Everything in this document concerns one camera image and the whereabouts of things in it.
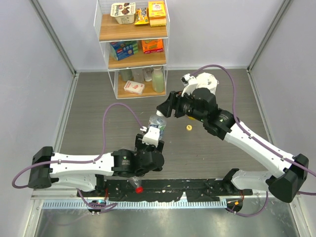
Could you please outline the orange cracker box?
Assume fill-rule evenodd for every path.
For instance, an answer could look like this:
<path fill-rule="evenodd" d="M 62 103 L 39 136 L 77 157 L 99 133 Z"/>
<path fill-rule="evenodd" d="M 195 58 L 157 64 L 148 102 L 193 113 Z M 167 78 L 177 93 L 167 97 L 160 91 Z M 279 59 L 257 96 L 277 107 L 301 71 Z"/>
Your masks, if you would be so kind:
<path fill-rule="evenodd" d="M 162 39 L 145 39 L 141 40 L 142 50 L 144 54 L 163 52 Z"/>

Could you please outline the gold bottle cap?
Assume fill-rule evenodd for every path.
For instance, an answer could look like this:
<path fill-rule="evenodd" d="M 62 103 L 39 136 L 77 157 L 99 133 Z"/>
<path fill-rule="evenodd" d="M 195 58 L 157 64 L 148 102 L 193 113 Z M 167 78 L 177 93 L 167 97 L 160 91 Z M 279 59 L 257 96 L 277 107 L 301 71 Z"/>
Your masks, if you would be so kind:
<path fill-rule="evenodd" d="M 191 131 L 192 128 L 193 128 L 193 127 L 192 127 L 191 125 L 187 125 L 187 126 L 186 126 L 186 129 L 187 129 L 188 131 Z"/>

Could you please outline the blue white bottle cap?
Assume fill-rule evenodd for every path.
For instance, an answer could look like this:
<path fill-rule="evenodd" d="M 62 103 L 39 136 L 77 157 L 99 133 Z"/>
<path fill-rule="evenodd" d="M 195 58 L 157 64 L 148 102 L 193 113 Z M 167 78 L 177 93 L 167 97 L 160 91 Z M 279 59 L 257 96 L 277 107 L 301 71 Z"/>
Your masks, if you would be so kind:
<path fill-rule="evenodd" d="M 158 116 L 164 116 L 160 111 L 156 111 L 156 115 L 158 115 Z"/>

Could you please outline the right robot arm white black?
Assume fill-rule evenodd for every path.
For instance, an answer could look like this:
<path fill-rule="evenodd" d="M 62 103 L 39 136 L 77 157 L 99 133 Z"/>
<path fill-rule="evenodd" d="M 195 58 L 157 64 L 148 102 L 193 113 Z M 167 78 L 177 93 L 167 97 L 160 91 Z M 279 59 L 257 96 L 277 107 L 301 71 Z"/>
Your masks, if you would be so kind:
<path fill-rule="evenodd" d="M 195 89 L 191 94 L 172 91 L 157 106 L 157 111 L 166 118 L 189 116 L 202 122 L 209 134 L 245 151 L 267 169 L 267 172 L 232 169 L 231 177 L 223 182 L 223 189 L 229 195 L 255 189 L 290 203 L 307 179 L 309 159 L 305 155 L 294 156 L 257 136 L 232 113 L 220 109 L 216 96 L 207 88 Z"/>

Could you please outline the yellow orange box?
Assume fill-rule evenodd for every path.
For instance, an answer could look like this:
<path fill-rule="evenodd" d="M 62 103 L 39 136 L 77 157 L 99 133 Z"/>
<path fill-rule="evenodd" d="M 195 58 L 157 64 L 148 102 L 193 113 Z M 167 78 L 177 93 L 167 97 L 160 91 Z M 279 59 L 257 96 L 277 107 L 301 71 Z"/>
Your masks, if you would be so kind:
<path fill-rule="evenodd" d="M 148 17 L 151 27 L 166 25 L 166 10 L 162 0 L 148 2 Z"/>

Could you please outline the small white cup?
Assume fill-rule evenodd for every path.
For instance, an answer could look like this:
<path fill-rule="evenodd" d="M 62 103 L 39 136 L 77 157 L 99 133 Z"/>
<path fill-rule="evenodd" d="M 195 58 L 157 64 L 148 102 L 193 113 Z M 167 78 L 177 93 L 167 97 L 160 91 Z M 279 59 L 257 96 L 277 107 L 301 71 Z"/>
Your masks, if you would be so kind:
<path fill-rule="evenodd" d="M 143 75 L 145 81 L 151 81 L 152 80 L 152 71 L 153 69 L 151 67 L 143 68 Z"/>

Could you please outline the clear bottle red label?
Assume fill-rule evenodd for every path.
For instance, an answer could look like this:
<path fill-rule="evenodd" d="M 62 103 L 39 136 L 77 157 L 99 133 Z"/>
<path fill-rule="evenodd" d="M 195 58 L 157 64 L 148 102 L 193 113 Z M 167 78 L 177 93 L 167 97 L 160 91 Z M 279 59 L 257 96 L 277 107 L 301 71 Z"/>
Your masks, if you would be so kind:
<path fill-rule="evenodd" d="M 134 176 L 134 177 L 130 177 L 129 179 L 128 179 L 128 181 L 129 181 L 129 183 L 134 187 L 134 189 L 135 189 L 135 192 L 137 193 L 137 194 L 140 194 L 140 193 L 142 193 L 143 192 L 143 187 L 142 187 L 142 180 L 139 178 L 139 177 L 136 177 L 136 176 Z"/>

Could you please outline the yellow snack packet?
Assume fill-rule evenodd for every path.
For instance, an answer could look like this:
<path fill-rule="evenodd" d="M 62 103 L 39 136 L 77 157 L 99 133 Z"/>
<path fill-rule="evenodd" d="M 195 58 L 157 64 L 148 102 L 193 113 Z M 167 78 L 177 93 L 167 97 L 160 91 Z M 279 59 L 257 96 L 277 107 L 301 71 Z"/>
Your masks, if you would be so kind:
<path fill-rule="evenodd" d="M 146 7 L 136 9 L 134 25 L 148 25 L 149 23 L 148 9 Z"/>

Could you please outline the pale green bottle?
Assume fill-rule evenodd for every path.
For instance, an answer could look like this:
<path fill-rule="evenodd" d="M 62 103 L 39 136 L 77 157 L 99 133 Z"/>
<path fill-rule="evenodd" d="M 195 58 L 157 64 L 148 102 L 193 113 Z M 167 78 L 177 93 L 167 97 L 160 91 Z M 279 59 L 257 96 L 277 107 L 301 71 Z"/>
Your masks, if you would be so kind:
<path fill-rule="evenodd" d="M 164 76 L 162 72 L 162 66 L 153 67 L 152 86 L 153 90 L 157 93 L 162 93 L 164 91 Z"/>

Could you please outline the frosted green jar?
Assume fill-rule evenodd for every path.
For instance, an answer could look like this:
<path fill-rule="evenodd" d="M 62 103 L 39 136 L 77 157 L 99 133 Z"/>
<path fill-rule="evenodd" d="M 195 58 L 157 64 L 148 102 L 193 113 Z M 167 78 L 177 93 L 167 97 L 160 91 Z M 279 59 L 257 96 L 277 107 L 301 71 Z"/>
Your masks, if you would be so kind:
<path fill-rule="evenodd" d="M 133 74 L 131 69 L 120 70 L 120 75 L 123 81 L 128 81 L 133 79 Z"/>

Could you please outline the white pink soap box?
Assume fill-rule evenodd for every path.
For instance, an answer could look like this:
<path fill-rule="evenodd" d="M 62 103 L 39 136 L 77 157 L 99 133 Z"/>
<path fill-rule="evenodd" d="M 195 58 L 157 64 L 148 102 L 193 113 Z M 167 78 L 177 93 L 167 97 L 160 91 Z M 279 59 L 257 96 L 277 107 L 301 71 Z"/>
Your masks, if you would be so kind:
<path fill-rule="evenodd" d="M 142 95 L 145 89 L 145 85 L 143 83 L 128 80 L 124 85 L 123 89 L 125 92 L 128 93 Z"/>

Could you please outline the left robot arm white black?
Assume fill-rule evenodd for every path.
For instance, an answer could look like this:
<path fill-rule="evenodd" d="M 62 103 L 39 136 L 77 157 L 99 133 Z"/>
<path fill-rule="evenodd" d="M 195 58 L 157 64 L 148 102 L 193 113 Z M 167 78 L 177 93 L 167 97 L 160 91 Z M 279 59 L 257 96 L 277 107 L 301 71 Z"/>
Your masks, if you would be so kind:
<path fill-rule="evenodd" d="M 137 134 L 135 149 L 119 149 L 95 156 L 66 155 L 54 152 L 52 147 L 41 148 L 32 159 L 27 186 L 44 189 L 60 185 L 90 192 L 99 197 L 105 192 L 105 184 L 99 177 L 142 177 L 150 171 L 162 171 L 164 141 L 149 139 Z"/>

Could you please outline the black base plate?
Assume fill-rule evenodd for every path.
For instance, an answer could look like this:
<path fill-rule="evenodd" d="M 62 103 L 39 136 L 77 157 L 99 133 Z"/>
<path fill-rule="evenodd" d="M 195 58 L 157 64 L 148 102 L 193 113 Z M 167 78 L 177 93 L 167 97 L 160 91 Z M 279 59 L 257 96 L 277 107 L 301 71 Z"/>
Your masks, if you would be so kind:
<path fill-rule="evenodd" d="M 129 202 L 177 202 L 186 195 L 189 202 L 217 201 L 223 196 L 251 196 L 251 189 L 238 190 L 232 184 L 216 179 L 143 179 L 143 191 L 136 193 L 135 187 L 128 180 L 108 179 L 99 182 L 96 190 L 82 191 L 85 198 L 105 198 L 110 201 Z"/>

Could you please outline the clear bottle blue white label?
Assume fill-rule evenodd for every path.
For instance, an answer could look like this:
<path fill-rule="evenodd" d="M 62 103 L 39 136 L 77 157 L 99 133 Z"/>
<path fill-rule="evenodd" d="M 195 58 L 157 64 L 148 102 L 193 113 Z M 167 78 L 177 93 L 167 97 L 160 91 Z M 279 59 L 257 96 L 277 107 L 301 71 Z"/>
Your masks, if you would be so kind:
<path fill-rule="evenodd" d="M 159 129 L 159 139 L 163 137 L 164 129 L 166 127 L 166 117 L 158 116 L 155 114 L 151 115 L 149 118 L 149 127 L 155 127 Z"/>

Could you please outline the clear plastic cup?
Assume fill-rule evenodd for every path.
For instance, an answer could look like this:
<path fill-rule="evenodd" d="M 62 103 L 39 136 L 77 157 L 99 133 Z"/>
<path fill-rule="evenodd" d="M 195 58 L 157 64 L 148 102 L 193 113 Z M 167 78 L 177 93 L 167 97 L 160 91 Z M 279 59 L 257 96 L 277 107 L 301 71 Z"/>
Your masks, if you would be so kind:
<path fill-rule="evenodd" d="M 143 69 L 142 68 L 135 68 L 131 69 L 132 75 L 133 75 L 133 80 L 138 83 L 143 83 L 144 81 L 144 74 L 143 74 Z"/>

